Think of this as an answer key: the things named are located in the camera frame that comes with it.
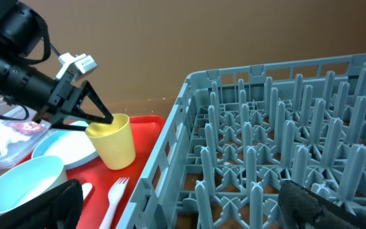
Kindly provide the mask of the red snack wrapper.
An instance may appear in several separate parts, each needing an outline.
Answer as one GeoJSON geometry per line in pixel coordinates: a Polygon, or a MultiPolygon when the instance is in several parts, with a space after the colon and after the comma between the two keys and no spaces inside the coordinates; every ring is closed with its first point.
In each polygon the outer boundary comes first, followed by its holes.
{"type": "Polygon", "coordinates": [[[44,124],[38,124],[33,121],[9,123],[8,126],[23,135],[33,135],[46,129],[44,124]]]}

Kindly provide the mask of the yellow plastic cup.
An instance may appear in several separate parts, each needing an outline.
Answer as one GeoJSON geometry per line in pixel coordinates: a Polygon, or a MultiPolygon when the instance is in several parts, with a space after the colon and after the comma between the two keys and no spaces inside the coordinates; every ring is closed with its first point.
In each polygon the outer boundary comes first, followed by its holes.
{"type": "Polygon", "coordinates": [[[116,113],[111,124],[91,123],[85,133],[96,152],[111,170],[128,167],[135,159],[130,117],[116,113]]]}

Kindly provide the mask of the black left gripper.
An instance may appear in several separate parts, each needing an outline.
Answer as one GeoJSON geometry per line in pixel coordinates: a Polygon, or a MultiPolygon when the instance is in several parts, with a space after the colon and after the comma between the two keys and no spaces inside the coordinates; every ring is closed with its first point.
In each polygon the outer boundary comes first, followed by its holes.
{"type": "Polygon", "coordinates": [[[66,119],[111,124],[114,118],[89,81],[84,81],[80,87],[75,87],[67,80],[60,80],[48,100],[43,102],[41,109],[32,118],[32,121],[39,123],[41,120],[45,120],[52,124],[51,129],[86,130],[84,126],[64,124],[66,119]],[[82,110],[81,105],[86,98],[92,101],[102,113],[102,116],[88,114],[82,110]]]}

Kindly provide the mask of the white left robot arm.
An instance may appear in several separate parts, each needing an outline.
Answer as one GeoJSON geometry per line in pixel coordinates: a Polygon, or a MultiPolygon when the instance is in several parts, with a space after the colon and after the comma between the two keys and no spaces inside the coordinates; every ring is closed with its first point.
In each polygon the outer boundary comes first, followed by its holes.
{"type": "Polygon", "coordinates": [[[97,67],[91,55],[60,55],[62,67],[54,78],[35,68],[56,51],[48,26],[36,11],[17,0],[0,0],[0,95],[7,105],[22,107],[26,118],[34,110],[32,121],[47,121],[55,129],[85,130],[66,125],[67,118],[112,123],[111,112],[88,81],[72,85],[97,67]]]}

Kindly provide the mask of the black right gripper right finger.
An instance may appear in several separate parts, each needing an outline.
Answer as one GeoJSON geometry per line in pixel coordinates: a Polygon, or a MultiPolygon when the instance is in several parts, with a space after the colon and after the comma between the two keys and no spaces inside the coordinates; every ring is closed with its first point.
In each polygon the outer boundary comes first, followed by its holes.
{"type": "Polygon", "coordinates": [[[285,180],[278,195],[282,227],[286,229],[366,229],[366,220],[360,219],[313,193],[303,186],[285,180]]]}

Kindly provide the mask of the pale green bowl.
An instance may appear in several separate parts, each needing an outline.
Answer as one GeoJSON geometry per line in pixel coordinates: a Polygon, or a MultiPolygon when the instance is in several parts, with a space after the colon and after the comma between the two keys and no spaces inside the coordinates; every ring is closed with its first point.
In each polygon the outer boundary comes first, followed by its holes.
{"type": "Polygon", "coordinates": [[[17,165],[0,176],[0,215],[66,181],[65,165],[58,156],[39,156],[17,165]]]}

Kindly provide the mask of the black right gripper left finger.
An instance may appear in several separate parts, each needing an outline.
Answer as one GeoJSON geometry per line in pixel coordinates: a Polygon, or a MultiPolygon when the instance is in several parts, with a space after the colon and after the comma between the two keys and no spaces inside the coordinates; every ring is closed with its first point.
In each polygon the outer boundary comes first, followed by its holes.
{"type": "Polygon", "coordinates": [[[0,229],[76,229],[84,200],[71,179],[0,216],[0,229]]]}

